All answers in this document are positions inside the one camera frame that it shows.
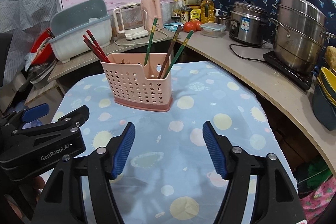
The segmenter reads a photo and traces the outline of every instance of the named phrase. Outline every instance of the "hand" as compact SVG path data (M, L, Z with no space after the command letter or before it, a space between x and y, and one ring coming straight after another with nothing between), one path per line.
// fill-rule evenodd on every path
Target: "hand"
M28 183L28 184L31 185L34 189L36 189L36 201L38 201L39 196L40 196L38 190L43 189L43 187L45 186L45 182L44 182L43 178L36 177L36 178L32 179L31 182ZM7 201L9 203L9 205L12 207L13 211L17 214L17 216L19 218L22 218L23 215L22 215L20 209L15 204L10 202L9 200L7 200Z

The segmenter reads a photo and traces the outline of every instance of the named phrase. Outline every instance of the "sponge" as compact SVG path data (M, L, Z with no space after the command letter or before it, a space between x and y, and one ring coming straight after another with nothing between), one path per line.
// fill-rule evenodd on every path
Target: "sponge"
M336 47L328 46L324 58L329 67L336 70Z

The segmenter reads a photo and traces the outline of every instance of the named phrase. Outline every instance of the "white plastic container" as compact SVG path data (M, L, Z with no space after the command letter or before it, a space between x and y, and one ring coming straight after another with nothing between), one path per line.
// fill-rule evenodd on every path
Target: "white plastic container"
M84 34L89 37L86 33L88 29L90 29L101 48L110 44L112 37L111 16L108 15L96 20L90 18L88 23L49 40L55 57L62 63L66 63L70 61L70 58L90 50L83 41Z
M200 28L202 35L218 38L224 36L226 27L225 25L208 22L200 25Z

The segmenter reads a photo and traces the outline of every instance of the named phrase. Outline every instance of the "green cloth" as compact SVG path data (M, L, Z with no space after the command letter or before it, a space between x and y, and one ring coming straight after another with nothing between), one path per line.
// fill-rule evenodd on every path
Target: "green cloth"
M328 165L322 157L316 157L308 167L307 186L310 189L316 189L332 175Z

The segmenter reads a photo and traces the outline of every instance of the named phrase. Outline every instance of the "red bowl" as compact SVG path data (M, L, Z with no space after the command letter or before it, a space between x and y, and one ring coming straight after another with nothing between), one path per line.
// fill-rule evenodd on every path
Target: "red bowl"
M38 39L34 42L32 48L30 49L30 52L36 52L39 46L42 44L44 40L46 40L48 37L50 37L47 33L47 31L44 31ZM47 44L46 47L44 47L43 50L41 50L35 57L35 59L31 62L31 65L40 65L45 63L49 58L54 58L53 50L50 46L50 44Z

